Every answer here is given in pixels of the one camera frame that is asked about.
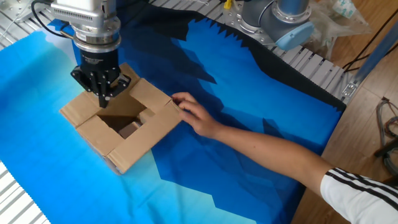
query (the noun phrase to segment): forearm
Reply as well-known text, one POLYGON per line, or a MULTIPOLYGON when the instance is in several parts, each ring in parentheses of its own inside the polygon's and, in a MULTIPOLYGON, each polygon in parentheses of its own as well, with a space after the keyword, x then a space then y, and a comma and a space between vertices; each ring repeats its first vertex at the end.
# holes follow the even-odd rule
POLYGON ((320 195, 320 182, 333 168, 308 149, 285 139, 260 133, 220 127, 214 136, 261 166, 291 177, 320 195))

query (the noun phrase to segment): black stripe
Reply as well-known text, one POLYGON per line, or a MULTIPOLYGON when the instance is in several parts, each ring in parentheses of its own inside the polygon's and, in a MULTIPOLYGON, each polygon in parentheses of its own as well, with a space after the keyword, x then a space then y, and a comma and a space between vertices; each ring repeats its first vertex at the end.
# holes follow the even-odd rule
POLYGON ((385 191, 385 192, 388 192, 388 193, 392 194, 394 197, 398 198, 398 193, 397 193, 396 191, 393 191, 393 190, 391 190, 390 188, 386 187, 386 185, 384 185, 384 184, 382 184, 382 183, 380 183, 380 184, 382 184, 382 185, 378 185, 378 184, 375 184, 375 183, 370 183, 368 180, 364 179, 364 178, 361 177, 360 175, 358 175, 358 174, 354 174, 354 175, 355 175, 356 177, 358 177, 358 180, 359 180, 361 183, 366 184, 366 185, 369 185, 369 186, 372 186, 372 187, 378 187, 378 188, 380 188, 381 190, 383 190, 383 191, 385 191))
POLYGON ((338 182, 340 182, 340 183, 342 183, 342 184, 349 185, 349 186, 352 187, 353 189, 360 190, 360 191, 362 191, 362 192, 367 192, 367 193, 369 193, 369 194, 371 194, 371 195, 373 195, 373 196, 375 196, 375 197, 378 197, 379 199, 381 199, 381 200, 387 202, 389 205, 391 205, 391 207, 393 207, 394 209, 396 209, 396 210, 398 211, 398 204, 395 203, 395 201, 393 201, 391 198, 385 196, 384 194, 381 194, 381 193, 379 193, 379 192, 376 192, 376 191, 374 191, 374 190, 372 190, 372 189, 366 189, 366 188, 364 188, 364 187, 360 187, 360 186, 358 186, 358 185, 352 183, 351 181, 344 180, 344 179, 342 179, 342 178, 340 178, 340 177, 338 177, 338 176, 336 176, 335 174, 332 174, 332 173, 330 173, 330 172, 327 172, 326 174, 327 174, 328 176, 334 178, 335 180, 337 180, 338 182))
POLYGON ((340 171, 338 169, 333 169, 333 170, 336 171, 337 173, 343 175, 344 177, 350 179, 350 180, 357 180, 357 178, 348 175, 347 172, 345 172, 345 171, 343 172, 343 171, 340 171))
POLYGON ((370 183, 368 180, 366 180, 365 178, 361 177, 361 176, 358 175, 358 174, 353 174, 355 177, 357 177, 357 179, 355 179, 354 177, 348 175, 346 172, 342 172, 342 171, 340 171, 340 170, 338 170, 338 169, 333 169, 333 170, 336 171, 336 172, 338 172, 339 174, 345 176, 346 178, 349 178, 349 179, 351 179, 351 180, 357 180, 357 181, 359 181, 360 183, 362 183, 362 184, 364 184, 364 185, 367 185, 367 186, 370 186, 370 187, 379 188, 379 189, 381 189, 381 190, 383 190, 383 191, 385 191, 385 192, 390 193, 390 194, 393 195, 395 198, 398 198, 398 193, 395 192, 395 191, 393 191, 393 190, 391 190, 391 189, 389 189, 389 188, 386 187, 386 186, 380 186, 380 185, 377 185, 377 184, 374 184, 374 183, 370 183))

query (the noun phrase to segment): black cable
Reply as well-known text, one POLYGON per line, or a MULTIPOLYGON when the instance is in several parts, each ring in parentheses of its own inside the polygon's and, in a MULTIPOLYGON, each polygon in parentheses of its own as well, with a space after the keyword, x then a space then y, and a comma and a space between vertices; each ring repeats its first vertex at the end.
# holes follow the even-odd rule
POLYGON ((60 31, 63 31, 67 26, 69 26, 70 25, 70 23, 69 22, 64 22, 64 21, 62 21, 63 22, 63 25, 61 26, 61 29, 60 29, 60 31))
MULTIPOLYGON (((398 121, 398 116, 395 116, 393 118, 391 118, 387 123, 386 126, 383 125, 382 122, 382 107, 383 105, 388 104, 390 106, 391 111, 395 114, 394 110, 392 108, 395 108, 396 110, 398 110, 398 107, 396 105, 394 105, 393 103, 391 103, 389 100, 383 98, 380 103, 378 104, 377 108, 376 108, 376 114, 377 114, 377 124, 379 126, 380 129, 380 138, 381 138, 381 144, 383 146, 386 146, 387 142, 386 142, 386 133, 390 134, 391 136, 395 135, 395 138, 397 138, 398 136, 396 135, 396 133, 393 133, 390 129, 390 125, 392 123, 395 123, 396 121, 398 121)), ((390 154, 395 151, 398 150, 398 147, 391 149, 389 152, 387 152, 384 156, 383 156, 383 161, 384 161, 384 165, 386 166, 387 170, 392 174, 392 175, 398 175, 398 167, 393 163, 393 161, 391 160, 390 154)))
POLYGON ((376 39, 376 37, 380 34, 380 32, 385 28, 385 26, 391 21, 391 19, 392 19, 397 13, 398 13, 398 9, 397 9, 397 10, 390 16, 390 18, 388 18, 388 20, 380 27, 380 29, 376 32, 376 34, 372 37, 372 39, 368 42, 368 44, 366 44, 366 46, 362 49, 362 51, 355 57, 355 59, 352 60, 352 61, 350 61, 350 62, 348 62, 346 65, 343 66, 343 69, 344 69, 345 67, 347 67, 346 70, 345 70, 345 72, 348 72, 348 71, 349 71, 349 68, 351 68, 351 66, 352 66, 355 62, 369 57, 370 54, 368 54, 367 56, 364 56, 363 58, 359 59, 359 56, 361 56, 361 54, 363 54, 363 52, 365 52, 365 50, 371 45, 371 43, 376 39))
MULTIPOLYGON (((398 47, 398 43, 396 43, 393 47, 391 47, 391 49, 385 54, 385 56, 389 55, 389 54, 390 54, 393 50, 395 50, 397 47, 398 47)), ((369 56, 370 56, 370 54, 368 54, 368 55, 366 55, 366 56, 363 56, 363 57, 357 59, 357 61, 360 61, 360 60, 362 60, 362 59, 365 59, 365 58, 367 58, 367 57, 369 57, 369 56)), ((352 71, 358 70, 358 69, 360 69, 360 68, 361 68, 361 67, 356 67, 356 68, 348 69, 348 70, 346 70, 345 72, 352 72, 352 71)))
POLYGON ((391 131, 390 126, 398 122, 398 117, 393 117, 386 123, 386 132, 394 138, 398 138, 398 134, 391 131))
POLYGON ((43 22, 39 19, 39 17, 37 16, 37 13, 36 13, 36 10, 35 10, 35 5, 36 5, 36 3, 42 3, 42 4, 46 4, 46 5, 48 5, 48 6, 51 6, 51 1, 46 1, 46 0, 34 0, 34 1, 32 1, 32 4, 30 5, 30 8, 32 9, 33 16, 37 19, 37 21, 39 22, 39 24, 40 24, 45 30, 49 31, 51 34, 54 34, 54 35, 59 36, 59 37, 67 38, 67 37, 65 37, 65 36, 62 35, 62 34, 58 34, 58 33, 54 32, 54 31, 50 30, 46 25, 44 25, 44 23, 43 23, 43 22))

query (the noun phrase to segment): cardboard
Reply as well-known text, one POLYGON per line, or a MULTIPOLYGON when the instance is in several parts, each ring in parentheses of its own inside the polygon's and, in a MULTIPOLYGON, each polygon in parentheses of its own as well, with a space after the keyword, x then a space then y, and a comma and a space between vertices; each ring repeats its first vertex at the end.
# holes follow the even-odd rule
POLYGON ((99 107, 94 94, 83 92, 60 110, 117 174, 125 173, 181 122, 180 108, 169 96, 140 78, 128 64, 120 69, 132 80, 107 108, 99 107))
POLYGON ((127 125, 126 127, 122 128, 122 130, 119 131, 120 136, 122 138, 126 139, 129 137, 134 131, 137 131, 141 125, 135 121, 133 121, 131 124, 127 125))
POLYGON ((139 113, 138 119, 140 119, 141 122, 144 124, 145 122, 147 122, 154 115, 155 115, 155 113, 147 108, 143 112, 139 113))

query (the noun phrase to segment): plastic bag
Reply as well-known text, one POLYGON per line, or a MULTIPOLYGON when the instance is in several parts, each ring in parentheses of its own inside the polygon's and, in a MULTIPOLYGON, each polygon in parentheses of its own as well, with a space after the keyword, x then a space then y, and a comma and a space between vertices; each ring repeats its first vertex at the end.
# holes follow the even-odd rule
POLYGON ((304 47, 330 60, 337 37, 368 34, 372 30, 351 0, 310 1, 315 25, 304 47))

